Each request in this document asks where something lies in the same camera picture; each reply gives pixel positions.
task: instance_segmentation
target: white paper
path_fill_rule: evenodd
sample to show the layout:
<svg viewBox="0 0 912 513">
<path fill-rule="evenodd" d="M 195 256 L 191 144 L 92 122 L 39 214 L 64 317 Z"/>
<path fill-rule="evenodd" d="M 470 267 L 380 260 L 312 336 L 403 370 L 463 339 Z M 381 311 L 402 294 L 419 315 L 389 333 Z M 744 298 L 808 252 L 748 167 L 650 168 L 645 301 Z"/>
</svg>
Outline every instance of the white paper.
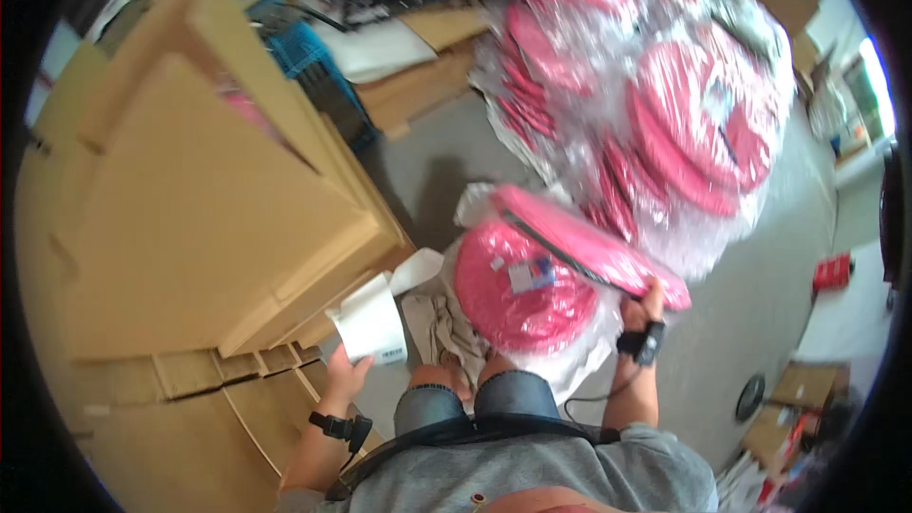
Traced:
<svg viewBox="0 0 912 513">
<path fill-rule="evenodd" d="M 299 1 L 324 10 L 319 0 Z M 353 84 L 376 82 L 437 58 L 437 52 L 400 19 L 383 20 L 350 32 L 340 32 L 316 19 L 309 24 L 333 55 L 339 72 Z"/>
<path fill-rule="evenodd" d="M 443 254 L 423 247 L 403 261 L 389 279 L 389 290 L 394 296 L 416 288 L 439 274 Z"/>
<path fill-rule="evenodd" d="M 438 252 L 422 248 L 392 274 L 378 274 L 358 288 L 342 300 L 339 309 L 326 310 L 352 363 L 371 354 L 377 365 L 408 358 L 402 318 L 394 296 L 435 277 L 442 263 L 443 256 Z"/>
</svg>

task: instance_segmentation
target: barcode label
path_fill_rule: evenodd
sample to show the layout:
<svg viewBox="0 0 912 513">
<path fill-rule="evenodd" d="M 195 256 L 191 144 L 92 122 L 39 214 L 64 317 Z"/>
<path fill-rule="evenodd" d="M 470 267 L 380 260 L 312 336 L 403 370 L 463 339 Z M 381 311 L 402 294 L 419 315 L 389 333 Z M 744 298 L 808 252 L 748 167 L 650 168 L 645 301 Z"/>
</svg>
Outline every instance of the barcode label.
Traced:
<svg viewBox="0 0 912 513">
<path fill-rule="evenodd" d="M 381 358 L 381 359 L 389 359 L 389 358 L 391 358 L 391 357 L 395 357 L 395 356 L 400 355 L 400 354 L 402 354 L 402 347 L 398 347 L 398 348 L 392 349 L 392 350 L 390 350 L 390 351 L 384 351 L 384 352 L 380 355 L 380 358 Z"/>
</svg>

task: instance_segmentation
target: clear plastic bag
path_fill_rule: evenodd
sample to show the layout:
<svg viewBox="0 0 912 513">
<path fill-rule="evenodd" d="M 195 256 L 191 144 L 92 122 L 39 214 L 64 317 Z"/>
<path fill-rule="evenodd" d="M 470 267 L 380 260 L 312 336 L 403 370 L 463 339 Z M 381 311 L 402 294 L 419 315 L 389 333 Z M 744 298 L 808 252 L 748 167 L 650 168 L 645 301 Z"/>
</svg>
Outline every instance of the clear plastic bag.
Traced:
<svg viewBox="0 0 912 513">
<path fill-rule="evenodd" d="M 690 307 L 674 273 L 549 199 L 509 185 L 481 194 L 483 204 L 460 206 L 463 217 L 475 210 L 474 225 L 452 281 L 462 311 L 499 351 L 564 349 L 591 324 L 603 289 L 642 296 L 658 278 L 668 309 Z"/>
<path fill-rule="evenodd" d="M 688 280 L 750 233 L 794 91 L 754 0 L 509 0 L 494 28 L 498 137 L 594 225 Z"/>
<path fill-rule="evenodd" d="M 657 277 L 668 307 L 690 306 L 683 281 L 566 202 L 559 190 L 470 185 L 454 218 L 468 230 L 440 272 L 460 316 L 518 368 L 545 378 L 558 403 L 610 355 L 623 297 L 642 295 Z"/>
</svg>

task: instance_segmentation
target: thigh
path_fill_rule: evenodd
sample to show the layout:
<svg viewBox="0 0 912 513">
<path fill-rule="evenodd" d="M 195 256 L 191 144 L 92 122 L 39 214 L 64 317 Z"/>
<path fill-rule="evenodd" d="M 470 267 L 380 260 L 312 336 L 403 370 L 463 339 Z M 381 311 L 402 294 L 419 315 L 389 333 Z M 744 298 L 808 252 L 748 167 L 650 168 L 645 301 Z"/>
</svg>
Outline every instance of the thigh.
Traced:
<svg viewBox="0 0 912 513">
<path fill-rule="evenodd" d="M 440 367 L 425 365 L 416 369 L 393 414 L 397 437 L 439 422 L 470 422 L 462 410 L 462 401 L 448 385 L 449 377 Z"/>
<path fill-rule="evenodd" d="M 551 386 L 528 370 L 505 370 L 486 380 L 475 395 L 475 416 L 517 414 L 560 420 Z"/>
</svg>

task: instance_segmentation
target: white wall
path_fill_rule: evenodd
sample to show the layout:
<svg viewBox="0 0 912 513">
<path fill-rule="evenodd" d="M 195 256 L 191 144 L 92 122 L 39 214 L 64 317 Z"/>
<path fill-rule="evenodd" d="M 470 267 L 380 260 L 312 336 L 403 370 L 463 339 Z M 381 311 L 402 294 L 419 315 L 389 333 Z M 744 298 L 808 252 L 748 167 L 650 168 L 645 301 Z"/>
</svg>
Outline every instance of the white wall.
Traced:
<svg viewBox="0 0 912 513">
<path fill-rule="evenodd" d="M 821 55 L 837 44 L 835 66 L 848 62 L 858 53 L 861 40 L 867 37 L 867 30 L 850 0 L 820 0 L 820 9 L 804 31 Z"/>
</svg>

